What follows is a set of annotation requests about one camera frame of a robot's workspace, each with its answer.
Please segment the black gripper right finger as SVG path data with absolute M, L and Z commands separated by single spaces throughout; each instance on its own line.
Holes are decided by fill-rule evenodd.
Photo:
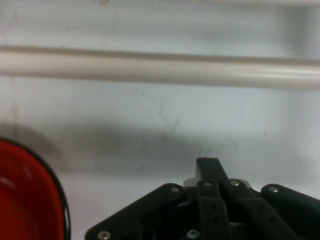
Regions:
M 208 158 L 207 176 L 217 181 L 231 218 L 249 222 L 263 239 L 320 238 L 318 199 L 279 184 L 267 184 L 257 192 L 243 181 L 229 178 L 217 158 Z

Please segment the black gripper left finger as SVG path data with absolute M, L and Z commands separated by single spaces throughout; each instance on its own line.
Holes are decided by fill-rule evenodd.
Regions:
M 86 240 L 230 240 L 217 158 L 196 160 L 192 186 L 164 184 L 90 228 Z

